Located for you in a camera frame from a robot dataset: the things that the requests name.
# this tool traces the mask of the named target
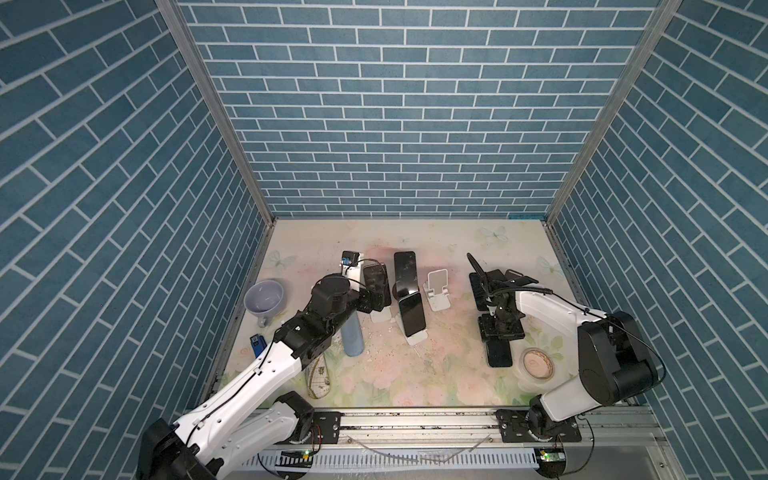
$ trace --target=phone screen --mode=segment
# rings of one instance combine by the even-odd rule
[[[488,357],[488,366],[492,368],[512,366],[512,352],[509,348],[509,340],[488,340],[485,342],[485,354]]]
[[[400,307],[402,328],[405,330],[406,336],[411,336],[427,327],[426,320],[424,320],[421,293],[417,292],[402,298],[398,300],[397,304]]]

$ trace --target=cable tray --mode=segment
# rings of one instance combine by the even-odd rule
[[[369,452],[365,449],[344,449],[343,451],[320,452],[314,456],[314,463],[310,469],[313,473],[368,473],[368,472],[399,472],[404,470],[436,470],[447,468],[449,470],[472,469],[509,469],[509,468],[538,468],[533,449],[529,448],[499,448],[491,452],[463,452],[449,459],[447,462],[438,462],[436,458],[446,458],[454,452],[454,449],[428,450],[428,449],[380,449],[379,452],[411,458],[409,462],[400,458],[385,457]],[[299,462],[299,459],[280,457],[280,450],[269,450],[260,453],[261,461],[270,470],[275,470],[275,465],[286,465]],[[263,471],[256,457],[252,457],[243,463],[238,469],[241,472]],[[303,467],[279,467],[281,472],[307,472]]]

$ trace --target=phone stand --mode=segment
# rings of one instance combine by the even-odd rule
[[[392,311],[385,306],[381,312],[373,310],[371,312],[371,321],[374,323],[389,322],[392,320]]]
[[[415,345],[426,340],[427,325],[414,252],[395,252],[395,285],[392,293],[400,311],[396,317],[397,324],[408,344]]]
[[[451,308],[451,301],[448,300],[448,271],[446,269],[429,272],[427,283],[423,287],[427,294],[427,300],[429,300],[429,308],[433,312]]]

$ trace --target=white phone stand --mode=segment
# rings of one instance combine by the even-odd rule
[[[448,300],[448,271],[446,269],[435,270],[427,275],[427,283],[423,285],[424,293],[429,300],[429,308],[433,312],[439,312],[451,308]]]
[[[371,310],[371,321],[374,323],[389,322],[392,320],[392,311],[385,306],[381,312]]]

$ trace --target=cable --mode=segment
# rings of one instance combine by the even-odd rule
[[[349,272],[349,269],[350,269],[350,268],[352,268],[353,266],[358,266],[358,265],[360,265],[362,262],[365,262],[365,261],[369,261],[369,262],[376,262],[376,263],[380,263],[380,264],[381,264],[381,262],[379,262],[379,261],[378,261],[377,259],[375,259],[375,258],[361,258],[360,260],[357,260],[357,265],[342,265],[342,266],[345,266],[345,267],[346,267],[346,268],[345,268],[345,270],[342,272],[342,275],[346,275],[346,273],[347,273],[347,272]]]
[[[349,440],[352,440],[357,445],[360,445],[361,447],[363,447],[365,450],[368,450],[369,452],[376,453],[377,455],[381,455],[382,457],[392,458],[394,460],[403,460],[404,462],[415,462],[415,463],[419,463],[420,462],[420,460],[418,460],[417,458],[408,458],[408,457],[403,457],[403,456],[400,456],[400,455],[392,455],[391,453],[384,453],[384,452],[380,452],[378,450],[374,450],[374,449],[370,448],[369,446],[363,444],[362,442],[359,442],[359,441],[353,439],[352,437],[349,437]]]
[[[584,421],[586,421],[586,422],[587,422],[587,426],[589,426],[589,434],[592,436],[592,446],[589,448],[589,456],[587,457],[587,460],[584,462],[584,464],[583,464],[581,467],[579,467],[579,468],[576,468],[576,469],[575,469],[574,471],[572,471],[572,472],[565,472],[565,473],[562,473],[562,474],[560,474],[560,477],[565,477],[566,475],[573,475],[574,473],[578,473],[578,472],[580,472],[580,471],[584,470],[584,467],[586,467],[586,466],[587,466],[587,464],[589,463],[589,461],[592,459],[592,454],[594,453],[594,430],[592,430],[592,424],[589,422],[589,419],[588,419],[588,418],[587,418],[585,415],[580,415],[580,416],[578,416],[577,418],[579,418],[580,420],[584,420]]]
[[[607,317],[605,317],[605,316],[600,316],[600,315],[598,315],[598,314],[596,314],[596,313],[592,313],[592,311],[591,311],[591,310],[589,310],[589,308],[587,308],[586,306],[580,306],[580,305],[578,305],[578,304],[576,304],[576,303],[573,303],[573,302],[571,302],[570,300],[566,300],[565,298],[563,298],[562,296],[559,296],[558,294],[556,294],[556,293],[554,293],[554,292],[552,292],[552,295],[554,295],[554,296],[556,296],[557,298],[559,298],[560,300],[562,300],[562,301],[566,302],[568,305],[571,305],[571,306],[573,306],[573,307],[575,307],[575,308],[579,309],[579,311],[583,312],[583,313],[584,313],[584,314],[586,314],[586,315],[592,315],[592,316],[596,316],[596,317],[597,317],[597,318],[599,318],[599,319],[606,319],[606,318],[607,318]],[[645,393],[645,392],[647,392],[648,390],[650,390],[650,389],[652,389],[652,388],[654,388],[654,387],[658,386],[659,384],[661,384],[661,383],[664,381],[664,379],[666,379],[666,378],[667,378],[667,364],[666,364],[666,363],[664,363],[664,360],[661,358],[661,355],[659,355],[659,353],[656,351],[656,349],[654,349],[654,348],[653,348],[651,345],[649,345],[648,343],[646,343],[646,342],[645,342],[645,340],[643,340],[643,339],[642,339],[642,338],[640,338],[639,336],[637,336],[637,335],[635,335],[634,333],[630,332],[629,330],[625,329],[623,326],[617,325],[617,324],[615,324],[615,323],[611,323],[611,326],[614,326],[614,327],[618,328],[619,330],[621,330],[621,331],[623,331],[624,333],[626,333],[627,335],[631,336],[632,338],[634,338],[634,339],[635,339],[635,340],[637,340],[638,342],[642,343],[642,344],[643,344],[643,346],[645,346],[645,348],[647,348],[647,349],[648,349],[648,350],[649,350],[651,353],[653,353],[653,354],[654,354],[654,356],[656,356],[656,358],[659,360],[659,363],[661,364],[661,368],[664,370],[664,371],[661,373],[661,376],[660,376],[660,377],[659,377],[659,378],[656,380],[656,382],[654,382],[654,384],[653,384],[653,385],[649,386],[648,388],[646,388],[646,389],[645,389],[645,390],[643,390],[642,392],[638,393],[638,395],[640,395],[641,393]]]
[[[279,478],[280,480],[286,480],[286,478],[288,478],[288,475],[286,475],[285,477],[281,477],[280,475],[278,475],[278,474],[277,474],[277,472],[273,472],[272,470],[269,470],[269,469],[268,469],[268,468],[267,468],[267,467],[266,467],[266,466],[265,466],[265,465],[264,465],[264,464],[261,462],[261,457],[259,457],[259,454],[258,454],[258,453],[256,454],[256,460],[258,460],[258,461],[259,461],[259,465],[261,465],[261,468],[263,468],[263,469],[264,469],[264,470],[266,470],[267,472],[271,473],[272,475],[276,476],[276,477],[277,477],[277,478]]]
[[[317,427],[317,450],[315,450],[315,437],[312,435],[312,432],[310,432],[310,435],[312,436],[312,451],[309,453],[305,453],[305,455],[308,457],[307,460],[304,462],[296,462],[296,463],[278,463],[275,465],[275,469],[279,467],[292,467],[292,468],[310,468],[312,467],[313,460],[312,457],[320,453],[320,449],[323,446],[323,434],[320,432],[320,425],[312,425],[313,427]]]
[[[450,456],[449,456],[449,457],[447,457],[447,458],[409,458],[409,457],[403,457],[403,456],[401,456],[401,455],[393,455],[393,454],[391,454],[391,453],[384,453],[384,452],[381,452],[381,451],[379,451],[379,450],[375,450],[375,449],[372,449],[372,448],[370,448],[369,446],[367,446],[367,445],[365,445],[364,443],[362,443],[361,441],[359,441],[359,440],[355,440],[355,439],[353,439],[352,437],[349,437],[349,440],[351,440],[351,441],[355,442],[357,445],[360,445],[360,446],[361,446],[361,447],[363,447],[365,450],[368,450],[369,452],[373,452],[373,453],[375,453],[375,454],[377,454],[377,455],[381,455],[382,457],[393,458],[393,459],[395,459],[395,460],[403,460],[404,462],[415,462],[415,463],[419,463],[419,462],[421,462],[421,461],[423,460],[423,461],[428,461],[428,462],[435,462],[435,463],[446,463],[446,462],[448,462],[448,461],[449,461],[451,458],[453,458],[453,457],[457,456],[459,453],[462,453],[462,452],[464,452],[464,451],[467,451],[467,452],[471,452],[472,450],[474,450],[474,449],[478,448],[478,447],[480,446],[480,444],[481,444],[481,443],[483,443],[484,441],[486,441],[486,440],[488,440],[488,439],[490,439],[490,438],[491,438],[491,436],[490,436],[490,435],[487,435],[487,436],[486,436],[484,439],[482,439],[482,440],[480,440],[479,442],[475,443],[473,446],[471,446],[471,447],[464,447],[463,449],[459,450],[458,452],[454,452],[452,455],[450,455]]]
[[[264,354],[264,358],[262,358],[262,359],[261,359],[261,362],[259,363],[259,366],[257,367],[257,369],[258,369],[258,370],[261,370],[261,366],[262,366],[262,365],[264,364],[264,362],[266,361],[266,358],[267,358],[267,357],[270,355],[270,350],[272,350],[272,345],[274,345],[274,343],[275,343],[275,342],[274,342],[274,339],[273,339],[273,341],[271,341],[271,342],[270,342],[270,345],[269,345],[269,346],[266,348],[266,353]],[[198,426],[198,425],[200,425],[201,423],[205,422],[205,421],[206,421],[206,420],[207,420],[207,419],[208,419],[208,418],[209,418],[211,415],[213,415],[214,413],[216,413],[216,411],[217,411],[218,409],[220,409],[221,407],[223,407],[223,406],[225,406],[227,403],[229,403],[229,401],[230,401],[231,399],[233,399],[233,398],[234,398],[234,397],[235,397],[235,396],[236,396],[238,393],[240,393],[240,391],[241,391],[241,390],[242,390],[242,389],[245,387],[245,385],[247,385],[247,384],[248,384],[248,382],[250,382],[250,380],[251,380],[251,379],[252,379],[254,376],[256,376],[256,371],[253,371],[253,372],[250,374],[250,376],[249,376],[249,377],[246,379],[246,381],[245,381],[245,382],[243,382],[243,385],[241,385],[241,386],[240,386],[240,387],[237,389],[237,391],[236,391],[235,393],[233,393],[233,394],[232,394],[232,396],[231,396],[230,398],[228,398],[228,399],[224,400],[224,401],[223,401],[222,403],[220,403],[220,404],[219,404],[219,405],[218,405],[218,406],[217,406],[215,409],[213,409],[213,410],[211,410],[210,412],[208,412],[208,413],[207,413],[207,414],[206,414],[206,415],[205,415],[205,416],[204,416],[204,417],[203,417],[203,418],[202,418],[202,419],[201,419],[201,420],[200,420],[200,421],[197,423],[197,425],[195,425],[195,426],[192,428],[192,431],[190,432],[189,436],[187,437],[187,441],[186,441],[186,443],[185,443],[185,445],[186,445],[187,447],[188,447],[188,446],[190,446],[190,440],[192,439],[192,435],[193,435],[193,434],[194,434],[194,433],[197,431],[197,426]]]

